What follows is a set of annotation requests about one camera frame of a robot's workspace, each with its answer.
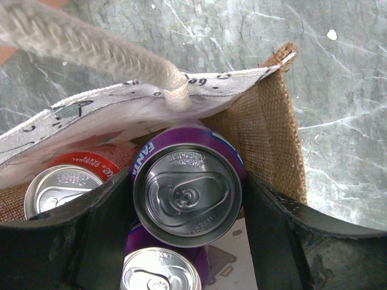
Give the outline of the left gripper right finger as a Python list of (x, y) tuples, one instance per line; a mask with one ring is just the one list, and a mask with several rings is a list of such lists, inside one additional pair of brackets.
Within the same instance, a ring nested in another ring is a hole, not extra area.
[(302, 204), (255, 174), (243, 194), (259, 289), (385, 289), (386, 232)]

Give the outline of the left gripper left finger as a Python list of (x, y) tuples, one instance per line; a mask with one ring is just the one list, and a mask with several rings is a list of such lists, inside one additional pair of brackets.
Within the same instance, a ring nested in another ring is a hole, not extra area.
[(134, 218), (125, 168), (60, 207), (1, 224), (1, 288), (119, 289)]

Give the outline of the purple fanta can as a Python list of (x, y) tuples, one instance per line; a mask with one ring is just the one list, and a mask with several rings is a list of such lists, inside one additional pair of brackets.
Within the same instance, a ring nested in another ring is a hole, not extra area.
[(131, 175), (141, 224), (182, 248), (207, 245), (232, 227), (247, 179), (237, 150), (199, 121), (178, 123), (149, 140)]
[(165, 244), (137, 222), (129, 232), (120, 289), (204, 289), (209, 270), (204, 246)]

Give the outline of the red Coca-Cola can back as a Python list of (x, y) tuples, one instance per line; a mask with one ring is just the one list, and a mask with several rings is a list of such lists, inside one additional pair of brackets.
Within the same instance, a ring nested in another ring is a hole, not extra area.
[(102, 185), (132, 166), (140, 149), (134, 143), (102, 144), (55, 158), (28, 186), (25, 218), (64, 205)]

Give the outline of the purple Fanta can back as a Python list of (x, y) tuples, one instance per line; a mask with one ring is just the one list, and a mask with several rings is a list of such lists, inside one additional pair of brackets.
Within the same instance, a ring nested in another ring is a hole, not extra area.
[(232, 227), (247, 179), (237, 150), (199, 121), (178, 123), (149, 140), (131, 175), (141, 224), (182, 248), (207, 245)]

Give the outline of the brown canvas tote bag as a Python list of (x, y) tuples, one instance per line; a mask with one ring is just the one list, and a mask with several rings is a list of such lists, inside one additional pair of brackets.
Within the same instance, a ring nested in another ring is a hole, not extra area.
[(307, 202), (301, 139), (283, 78), (298, 53), (293, 43), (257, 68), (186, 73), (37, 1), (1, 2), (1, 42), (127, 78), (61, 100), (1, 135), (1, 222), (24, 218), (28, 183), (55, 157), (99, 144), (141, 145), (186, 119), (212, 126), (250, 172)]

